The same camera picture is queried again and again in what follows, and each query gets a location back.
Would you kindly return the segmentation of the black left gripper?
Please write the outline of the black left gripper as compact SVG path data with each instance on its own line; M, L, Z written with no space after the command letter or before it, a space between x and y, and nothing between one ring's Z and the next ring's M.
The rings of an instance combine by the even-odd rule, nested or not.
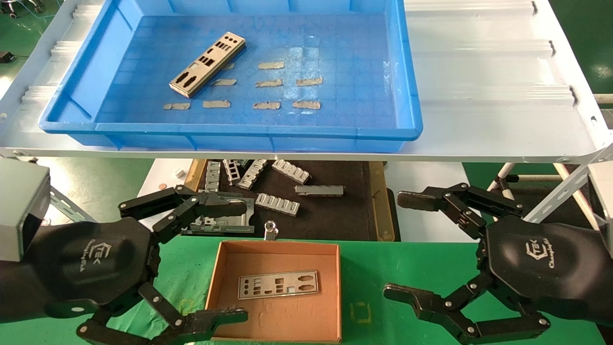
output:
M29 318L94 313L77 329L77 336L90 345L186 345L208 341L220 325L247 321L244 308L182 316L152 284L159 244L200 217L241 216L247 205L178 185L124 201L118 209L123 218L119 221L80 221L37 232L22 260L22 310ZM152 232L138 221L164 212L168 214ZM107 327L110 314L121 316L142 299L168 323L163 332L147 339Z

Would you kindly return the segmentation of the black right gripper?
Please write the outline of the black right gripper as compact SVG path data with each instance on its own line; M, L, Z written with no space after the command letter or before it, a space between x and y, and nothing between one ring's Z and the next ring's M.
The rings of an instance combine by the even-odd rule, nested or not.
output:
M386 299L412 307L417 319L443 327L462 345L485 345L538 338L558 318L613 316L613 262L599 231L561 223L520 219L513 199L460 183L400 191L405 209L440 211L474 240L481 240L479 274L446 297L395 283ZM477 211L498 218L487 226ZM518 317L474 322L463 313L490 292Z

